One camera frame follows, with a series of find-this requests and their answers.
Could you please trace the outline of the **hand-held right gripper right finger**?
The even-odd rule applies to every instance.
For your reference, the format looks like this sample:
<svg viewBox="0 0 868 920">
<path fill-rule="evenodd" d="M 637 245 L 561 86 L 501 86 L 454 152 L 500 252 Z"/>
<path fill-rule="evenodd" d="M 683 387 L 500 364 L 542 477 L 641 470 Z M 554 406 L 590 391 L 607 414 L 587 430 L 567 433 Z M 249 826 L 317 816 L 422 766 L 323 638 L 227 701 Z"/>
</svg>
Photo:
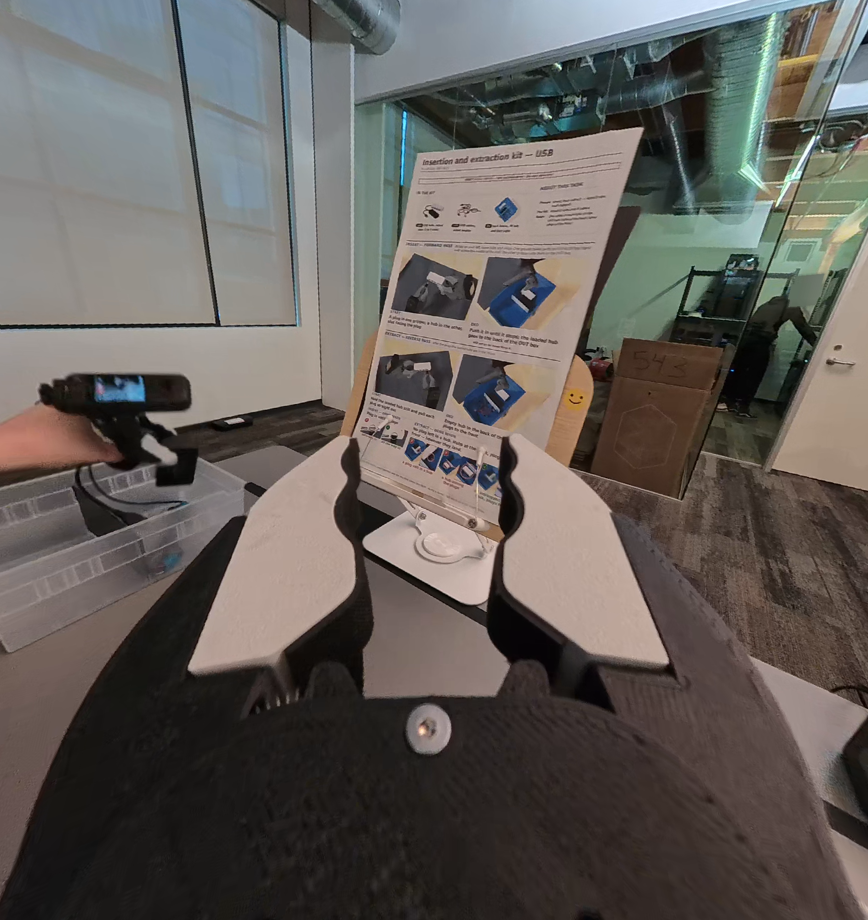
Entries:
<svg viewBox="0 0 868 920">
<path fill-rule="evenodd" d="M 489 615 L 503 603 L 589 662 L 664 672 L 670 657 L 597 492 L 520 433 L 501 443 L 499 485 Z"/>
</svg>

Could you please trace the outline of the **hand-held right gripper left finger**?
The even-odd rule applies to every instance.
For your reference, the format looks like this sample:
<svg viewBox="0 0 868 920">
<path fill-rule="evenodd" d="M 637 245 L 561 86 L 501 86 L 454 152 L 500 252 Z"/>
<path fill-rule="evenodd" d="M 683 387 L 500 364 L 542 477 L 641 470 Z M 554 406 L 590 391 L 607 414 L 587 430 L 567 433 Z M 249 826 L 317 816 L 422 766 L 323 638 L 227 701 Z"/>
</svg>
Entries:
<svg viewBox="0 0 868 920">
<path fill-rule="evenodd" d="M 188 661 L 196 677 L 267 669 L 359 599 L 359 443 L 339 436 L 280 477 L 248 513 Z"/>
</svg>

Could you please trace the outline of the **black USB cable grey plug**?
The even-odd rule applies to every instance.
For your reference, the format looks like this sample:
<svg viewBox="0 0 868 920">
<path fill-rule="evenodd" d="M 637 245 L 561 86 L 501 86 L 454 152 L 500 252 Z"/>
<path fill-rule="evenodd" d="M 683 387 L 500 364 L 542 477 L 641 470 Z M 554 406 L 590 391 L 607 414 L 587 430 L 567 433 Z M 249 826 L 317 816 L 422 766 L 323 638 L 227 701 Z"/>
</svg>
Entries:
<svg viewBox="0 0 868 920">
<path fill-rule="evenodd" d="M 73 474 L 73 494 L 87 530 L 103 536 L 129 528 L 151 516 L 187 506 L 185 500 L 123 500 L 101 487 L 89 466 L 78 466 Z"/>
</svg>

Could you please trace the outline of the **clear plastic storage bin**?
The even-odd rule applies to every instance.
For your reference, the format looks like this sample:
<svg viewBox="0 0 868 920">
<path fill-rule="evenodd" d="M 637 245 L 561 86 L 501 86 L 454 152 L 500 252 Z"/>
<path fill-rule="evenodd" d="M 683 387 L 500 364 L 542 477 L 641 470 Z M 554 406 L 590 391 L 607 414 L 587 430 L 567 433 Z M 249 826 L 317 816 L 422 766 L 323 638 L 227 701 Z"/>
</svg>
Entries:
<svg viewBox="0 0 868 920">
<path fill-rule="evenodd" d="M 104 465 L 0 488 L 0 644 L 19 650 L 187 568 L 254 494 L 199 461 L 190 485 Z"/>
</svg>

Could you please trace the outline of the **person's left hand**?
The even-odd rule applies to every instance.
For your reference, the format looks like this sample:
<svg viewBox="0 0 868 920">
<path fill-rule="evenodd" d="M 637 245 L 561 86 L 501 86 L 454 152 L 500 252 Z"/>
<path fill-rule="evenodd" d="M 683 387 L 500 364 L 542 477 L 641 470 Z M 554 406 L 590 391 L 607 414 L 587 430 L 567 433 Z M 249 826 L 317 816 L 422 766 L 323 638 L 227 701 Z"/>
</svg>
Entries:
<svg viewBox="0 0 868 920">
<path fill-rule="evenodd" d="M 35 405 L 5 422 L 15 457 L 26 468 L 118 464 L 118 448 L 82 416 Z"/>
</svg>

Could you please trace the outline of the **white metal stand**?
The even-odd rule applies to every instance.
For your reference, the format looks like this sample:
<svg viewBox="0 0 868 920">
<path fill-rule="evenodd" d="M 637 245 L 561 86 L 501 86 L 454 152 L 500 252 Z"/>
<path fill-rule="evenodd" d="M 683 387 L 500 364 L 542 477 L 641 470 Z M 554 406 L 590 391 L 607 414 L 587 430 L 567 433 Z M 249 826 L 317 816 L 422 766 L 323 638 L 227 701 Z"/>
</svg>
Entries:
<svg viewBox="0 0 868 920">
<path fill-rule="evenodd" d="M 486 604 L 497 541 L 470 518 L 458 523 L 403 500 L 405 511 L 362 539 L 372 556 L 466 606 Z"/>
</svg>

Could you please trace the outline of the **wooden display board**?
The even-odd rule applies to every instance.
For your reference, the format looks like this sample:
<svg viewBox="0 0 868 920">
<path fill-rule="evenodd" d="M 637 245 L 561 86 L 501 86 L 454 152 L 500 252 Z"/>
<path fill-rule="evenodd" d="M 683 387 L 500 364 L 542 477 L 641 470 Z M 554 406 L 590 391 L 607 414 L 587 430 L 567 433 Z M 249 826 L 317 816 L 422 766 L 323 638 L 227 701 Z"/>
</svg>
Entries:
<svg viewBox="0 0 868 920">
<path fill-rule="evenodd" d="M 641 209 L 637 205 L 621 206 L 614 218 L 610 240 L 607 243 L 604 254 L 601 258 L 600 269 L 594 289 L 590 298 L 587 316 L 582 328 L 582 332 L 589 332 L 593 319 L 594 310 L 599 302 L 601 293 L 609 281 L 612 270 L 617 260 L 620 258 L 624 247 L 635 229 Z M 363 350 L 360 355 L 359 364 L 355 373 L 353 386 L 350 397 L 348 398 L 348 407 L 345 412 L 344 420 L 341 423 L 340 434 L 353 436 L 358 426 L 359 410 L 363 403 L 363 398 L 369 385 L 371 361 L 375 348 L 377 333 L 372 332 L 371 336 L 366 339 Z M 591 400 L 594 391 L 594 382 L 589 372 L 586 362 L 580 357 L 581 347 L 576 348 L 576 356 L 571 362 L 569 372 L 566 377 L 566 389 L 571 387 L 581 387 L 591 391 Z M 544 448 L 546 454 L 555 458 L 565 466 L 570 466 L 575 454 L 581 431 L 587 420 L 589 408 L 581 411 L 569 411 L 565 408 L 556 408 L 553 428 L 550 432 L 548 443 Z"/>
</svg>

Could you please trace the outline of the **brown cardboard box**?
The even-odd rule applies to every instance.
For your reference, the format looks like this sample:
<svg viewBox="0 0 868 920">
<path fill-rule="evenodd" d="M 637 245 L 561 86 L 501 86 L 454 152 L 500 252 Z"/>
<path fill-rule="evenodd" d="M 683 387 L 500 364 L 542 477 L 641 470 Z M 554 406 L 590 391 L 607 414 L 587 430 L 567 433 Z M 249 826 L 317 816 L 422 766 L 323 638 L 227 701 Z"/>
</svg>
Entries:
<svg viewBox="0 0 868 920">
<path fill-rule="evenodd" d="M 681 499 L 735 346 L 623 340 L 590 473 Z"/>
</svg>

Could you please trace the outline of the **window with white blind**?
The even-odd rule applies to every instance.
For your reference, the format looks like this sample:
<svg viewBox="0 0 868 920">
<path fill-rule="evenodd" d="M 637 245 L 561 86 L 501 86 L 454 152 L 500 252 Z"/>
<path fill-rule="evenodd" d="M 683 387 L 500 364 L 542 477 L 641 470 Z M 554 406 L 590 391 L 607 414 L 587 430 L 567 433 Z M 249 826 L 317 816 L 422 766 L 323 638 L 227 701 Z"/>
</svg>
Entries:
<svg viewBox="0 0 868 920">
<path fill-rule="evenodd" d="M 279 18 L 0 1 L 0 329 L 300 321 Z"/>
</svg>

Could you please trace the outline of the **white door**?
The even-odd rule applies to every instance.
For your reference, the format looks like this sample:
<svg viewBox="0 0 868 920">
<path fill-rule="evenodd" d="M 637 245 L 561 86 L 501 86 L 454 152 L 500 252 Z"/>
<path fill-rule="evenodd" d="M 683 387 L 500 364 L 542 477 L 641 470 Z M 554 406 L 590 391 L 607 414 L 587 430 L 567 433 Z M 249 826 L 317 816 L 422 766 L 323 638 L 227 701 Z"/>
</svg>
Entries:
<svg viewBox="0 0 868 920">
<path fill-rule="evenodd" d="M 868 231 L 765 467 L 868 491 Z"/>
</svg>

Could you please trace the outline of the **black shelf rack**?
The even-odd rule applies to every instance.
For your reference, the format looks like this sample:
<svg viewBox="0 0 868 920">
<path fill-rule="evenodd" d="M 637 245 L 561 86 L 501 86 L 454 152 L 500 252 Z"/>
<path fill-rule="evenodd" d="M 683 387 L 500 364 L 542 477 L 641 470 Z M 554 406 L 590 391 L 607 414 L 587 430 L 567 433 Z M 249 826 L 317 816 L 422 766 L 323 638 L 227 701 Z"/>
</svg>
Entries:
<svg viewBox="0 0 868 920">
<path fill-rule="evenodd" d="M 819 339 L 841 293 L 849 268 L 804 274 L 801 270 L 763 271 L 761 259 L 733 254 L 721 270 L 692 267 L 685 277 L 680 306 L 670 327 L 670 341 L 699 346 L 738 348 L 754 313 L 774 296 L 798 309 Z M 785 320 L 772 345 L 772 356 L 756 399 L 785 409 L 795 395 L 814 347 Z"/>
</svg>

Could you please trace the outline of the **printed instruction sheet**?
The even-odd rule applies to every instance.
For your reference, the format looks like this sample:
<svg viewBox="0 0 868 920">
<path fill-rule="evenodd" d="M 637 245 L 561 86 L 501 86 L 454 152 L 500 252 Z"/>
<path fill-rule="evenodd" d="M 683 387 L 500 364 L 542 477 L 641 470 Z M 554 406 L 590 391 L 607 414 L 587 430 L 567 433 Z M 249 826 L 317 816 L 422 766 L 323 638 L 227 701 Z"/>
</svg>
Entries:
<svg viewBox="0 0 868 920">
<path fill-rule="evenodd" d="M 417 155 L 362 408 L 365 477 L 491 512 L 503 438 L 545 447 L 642 137 Z"/>
</svg>

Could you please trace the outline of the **silver ventilation duct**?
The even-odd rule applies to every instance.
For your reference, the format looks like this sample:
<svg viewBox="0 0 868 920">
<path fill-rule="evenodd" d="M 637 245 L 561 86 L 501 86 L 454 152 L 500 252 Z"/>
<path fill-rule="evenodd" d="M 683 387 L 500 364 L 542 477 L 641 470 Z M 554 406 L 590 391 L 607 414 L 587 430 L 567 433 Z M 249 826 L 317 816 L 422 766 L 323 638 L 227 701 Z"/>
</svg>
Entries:
<svg viewBox="0 0 868 920">
<path fill-rule="evenodd" d="M 314 1 L 365 50 L 377 55 L 388 52 L 401 24 L 399 1 Z"/>
</svg>

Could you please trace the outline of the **wide silver flexible duct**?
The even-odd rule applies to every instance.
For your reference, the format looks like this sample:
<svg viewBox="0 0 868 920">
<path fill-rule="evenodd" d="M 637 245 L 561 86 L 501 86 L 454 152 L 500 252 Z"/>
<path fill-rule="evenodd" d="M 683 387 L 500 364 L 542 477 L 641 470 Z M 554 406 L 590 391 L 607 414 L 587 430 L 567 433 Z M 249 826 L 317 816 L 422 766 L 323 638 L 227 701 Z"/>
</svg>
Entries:
<svg viewBox="0 0 868 920">
<path fill-rule="evenodd" d="M 705 175 L 694 189 L 705 213 L 740 220 L 764 189 L 769 99 L 785 42 L 784 13 L 721 26 L 704 38 Z"/>
</svg>

